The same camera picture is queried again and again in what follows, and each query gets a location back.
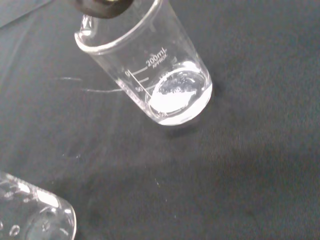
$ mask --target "beaker rim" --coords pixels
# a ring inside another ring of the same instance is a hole
[[[155,13],[159,9],[163,1],[164,0],[154,0],[148,12],[133,28],[111,42],[99,46],[88,46],[83,43],[81,37],[79,36],[79,32],[76,32],[74,34],[75,42],[82,51],[90,55],[100,55],[102,53],[105,54],[106,52],[110,52],[115,47],[119,47],[120,44],[123,44],[126,41],[130,40],[130,37],[132,37],[135,32],[137,32],[138,30],[142,30],[145,26],[147,26],[150,22],[149,20],[156,16],[156,14],[153,15],[153,13]]]

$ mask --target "beaker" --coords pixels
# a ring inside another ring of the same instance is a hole
[[[168,0],[134,0],[111,19],[84,15],[74,37],[161,125],[193,119],[211,98],[210,74]]]
[[[0,239],[73,240],[76,215],[64,199],[0,171]]]

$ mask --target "black tablecloth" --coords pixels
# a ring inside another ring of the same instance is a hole
[[[68,200],[76,240],[320,238],[320,1],[171,2],[215,84],[195,120],[111,91],[57,0],[0,28],[0,168]]]

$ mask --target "glass surface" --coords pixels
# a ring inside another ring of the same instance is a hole
[[[168,0],[135,0],[113,19],[84,15],[75,40],[161,125],[191,120],[211,98],[210,74]]]
[[[76,215],[64,199],[0,171],[0,239],[73,240]]]

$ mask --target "measurement markings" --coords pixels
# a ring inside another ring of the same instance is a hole
[[[142,73],[143,71],[145,71],[145,70],[147,70],[147,69],[148,69],[148,66],[140,69],[139,71],[135,71],[135,72],[133,72],[133,73],[131,73],[131,74],[132,74],[132,75],[137,75],[137,74]]]
[[[130,72],[128,70],[128,73],[133,77],[133,79],[140,85],[140,87],[145,91],[146,94],[149,95],[149,97],[151,98],[151,95],[147,92],[147,90],[144,88],[144,86],[142,86],[142,84],[138,81],[138,79],[136,79],[136,77],[133,75],[132,72]]]
[[[145,79],[140,80],[139,82],[140,82],[140,83],[144,83],[145,81],[148,81],[148,80],[149,80],[149,78],[147,77],[147,78],[145,78]]]

